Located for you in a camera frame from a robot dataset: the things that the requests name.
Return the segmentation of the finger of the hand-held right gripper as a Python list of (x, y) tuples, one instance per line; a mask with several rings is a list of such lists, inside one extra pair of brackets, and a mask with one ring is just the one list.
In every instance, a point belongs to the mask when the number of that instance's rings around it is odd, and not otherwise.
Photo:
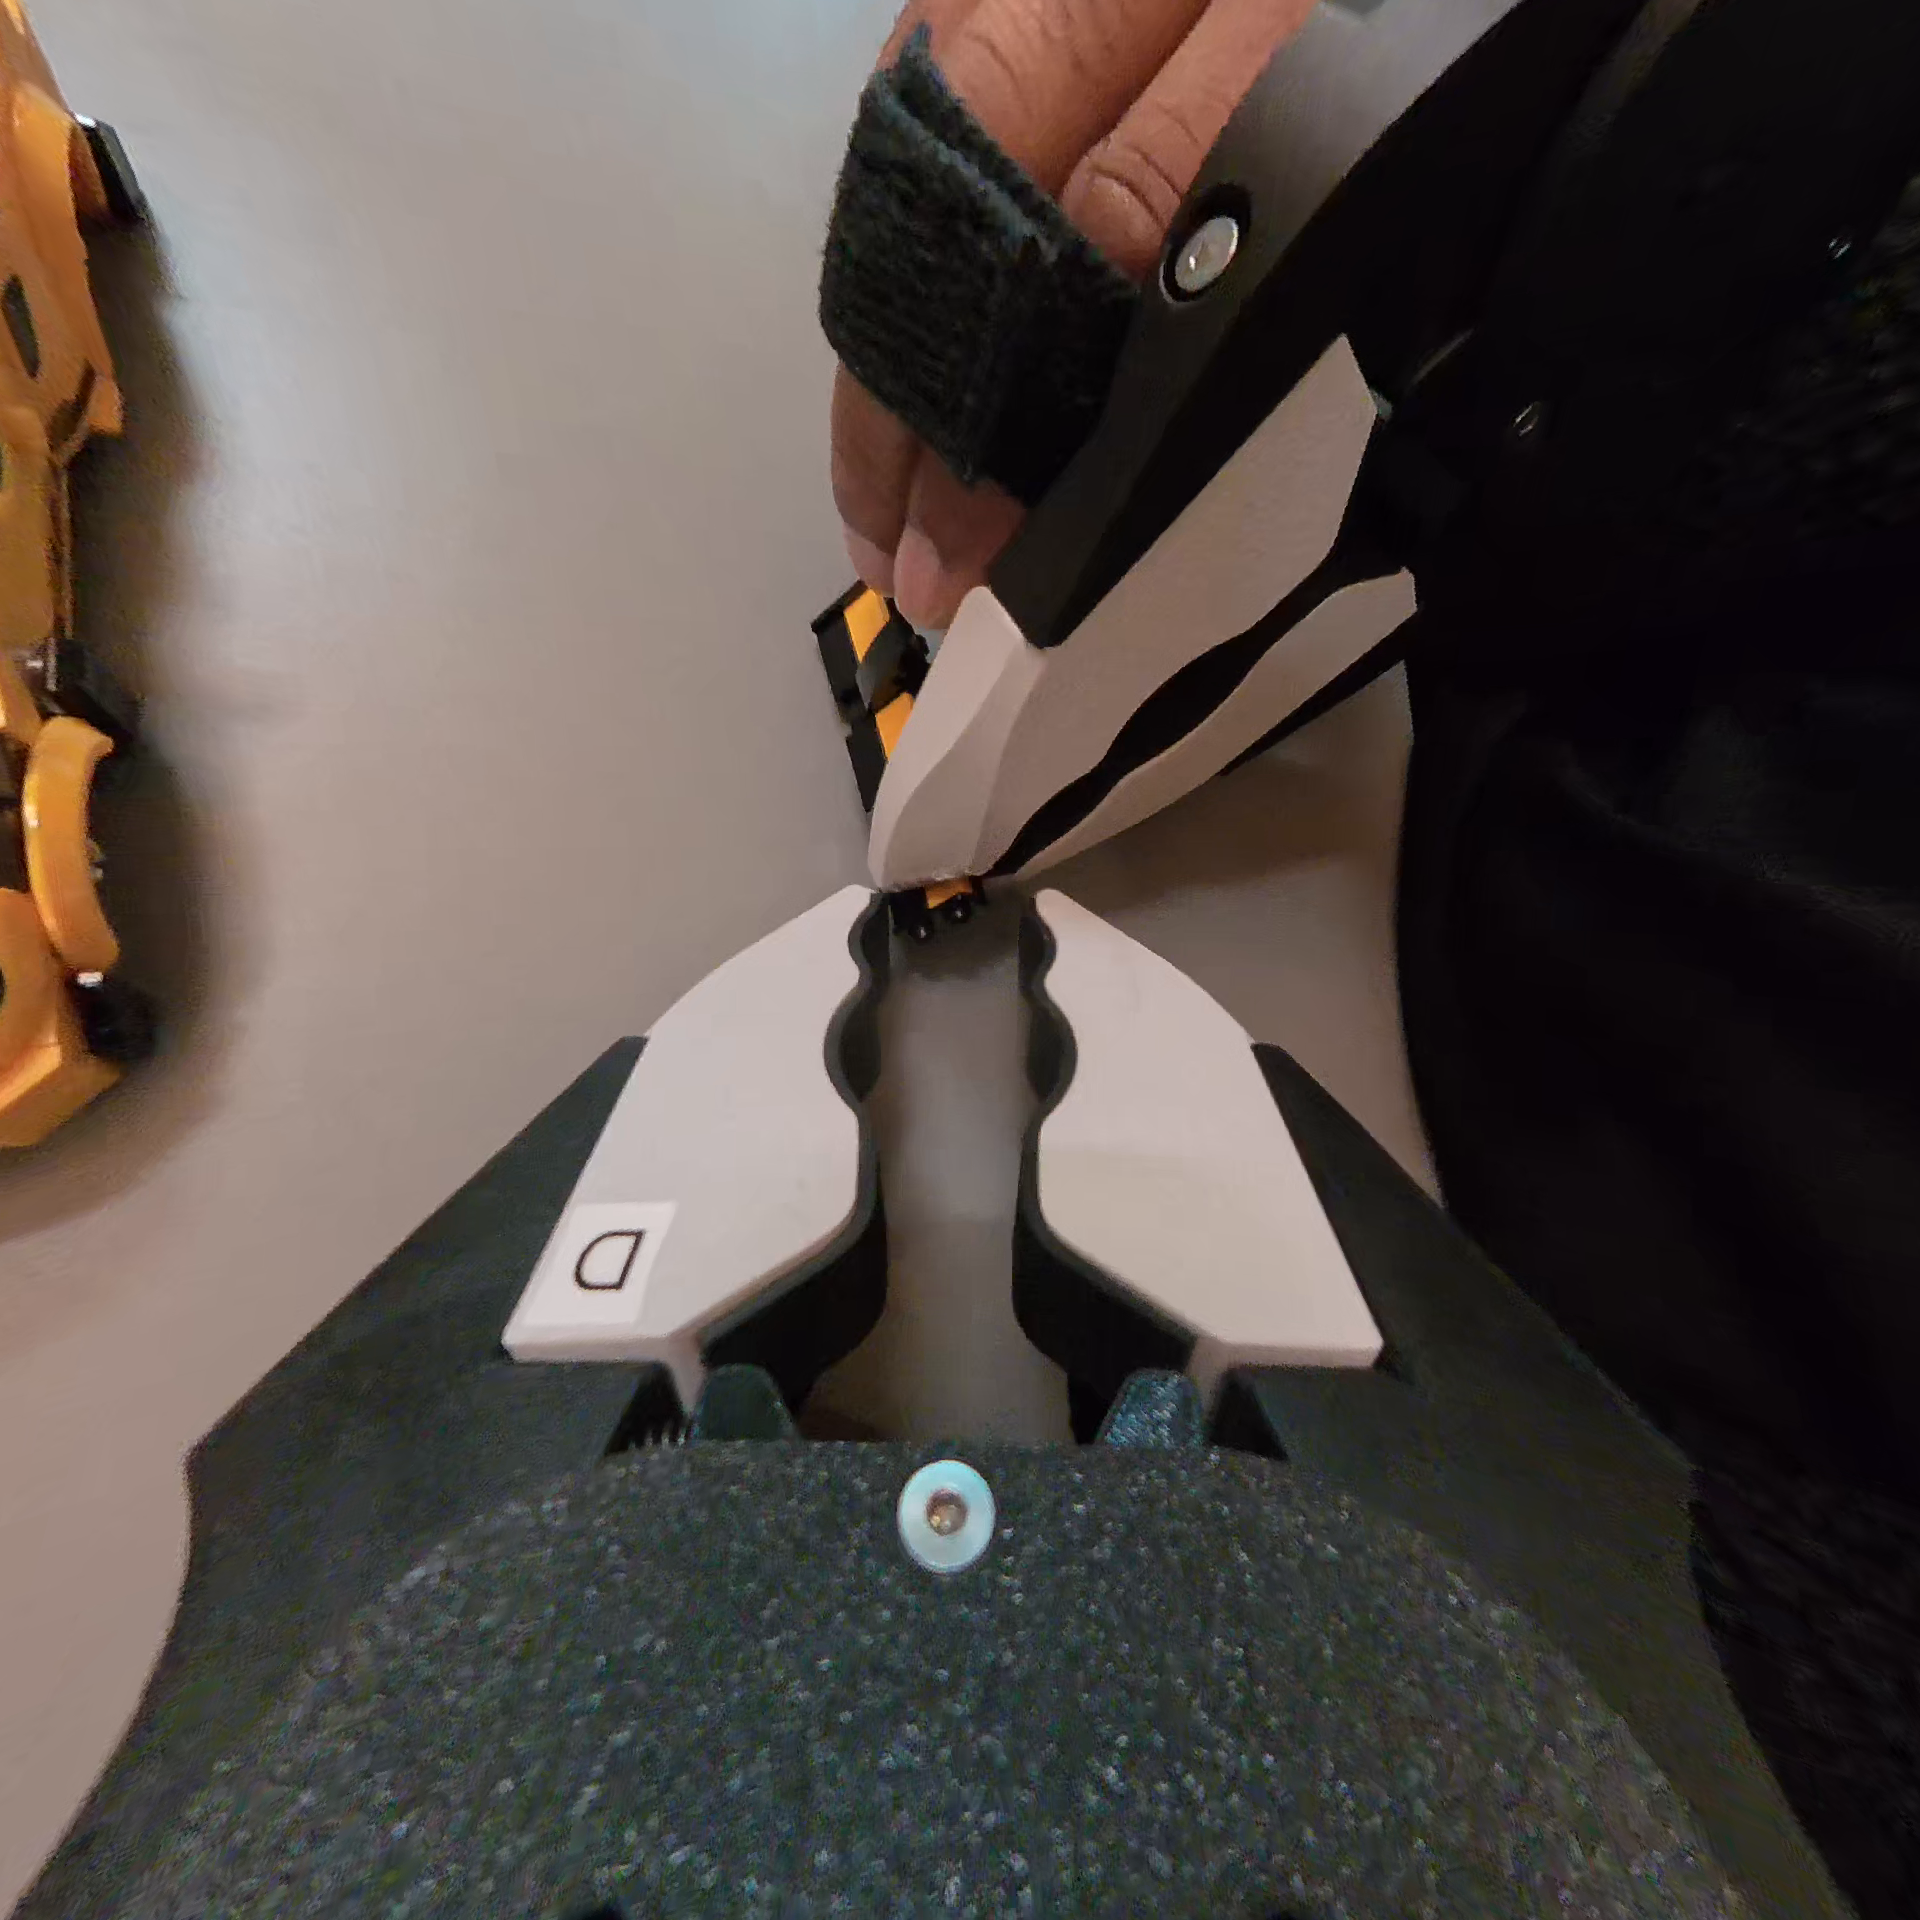
[(874, 884), (983, 874), (1163, 681), (1300, 586), (1332, 554), (1376, 420), (1336, 337), (1065, 640), (1039, 646), (975, 586), (881, 778)]
[(1090, 768), (1020, 804), (1017, 834), (997, 856), (981, 854), (976, 874), (1034, 874), (1155, 817), (1291, 727), (1415, 607), (1407, 569), (1319, 569), (1252, 629), (1144, 694)]

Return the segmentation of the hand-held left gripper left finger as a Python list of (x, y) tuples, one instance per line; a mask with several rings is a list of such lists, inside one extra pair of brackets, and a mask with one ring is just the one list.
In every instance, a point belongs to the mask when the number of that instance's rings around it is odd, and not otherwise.
[(655, 1365), (684, 1410), (752, 1367), (803, 1412), (885, 1306), (889, 959), (887, 906), (850, 884), (657, 1022), (504, 1328), (515, 1361)]

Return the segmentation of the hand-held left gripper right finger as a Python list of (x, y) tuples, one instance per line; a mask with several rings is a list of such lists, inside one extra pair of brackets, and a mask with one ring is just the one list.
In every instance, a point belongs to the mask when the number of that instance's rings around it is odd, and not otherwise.
[(1017, 945), (1015, 1318), (1072, 1428), (1148, 1370), (1205, 1412), (1239, 1370), (1372, 1373), (1386, 1337), (1242, 1022), (1065, 892)]

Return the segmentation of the black and yellow lego strip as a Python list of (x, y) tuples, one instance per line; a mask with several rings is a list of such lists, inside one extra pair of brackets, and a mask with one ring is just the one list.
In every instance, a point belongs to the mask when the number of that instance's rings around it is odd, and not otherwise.
[[(844, 725), (859, 804), (874, 812), (931, 666), (928, 641), (891, 598), (864, 582), (841, 592), (809, 629)], [(988, 903), (988, 888), (978, 877), (931, 879), (885, 903), (893, 935), (927, 945), (944, 928), (968, 926)]]

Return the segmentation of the yellow lego car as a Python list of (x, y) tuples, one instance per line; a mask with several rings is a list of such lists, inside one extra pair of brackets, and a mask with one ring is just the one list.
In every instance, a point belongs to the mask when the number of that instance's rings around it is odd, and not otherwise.
[(119, 135), (67, 102), (2, 5), (2, 1146), (34, 1146), (154, 1052), (121, 970), (97, 783), (138, 696), (76, 629), (73, 469), (125, 430), (90, 234), (148, 217)]

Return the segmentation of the person's right hand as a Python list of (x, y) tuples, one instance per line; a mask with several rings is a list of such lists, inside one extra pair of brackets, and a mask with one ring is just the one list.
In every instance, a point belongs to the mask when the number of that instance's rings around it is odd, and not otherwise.
[[(1309, 2), (907, 5), (882, 50), (928, 53), (975, 119), (1130, 280), (1235, 106)], [(927, 632), (952, 626), (1025, 510), (944, 457), (849, 364), (832, 375), (832, 502), (858, 575)]]

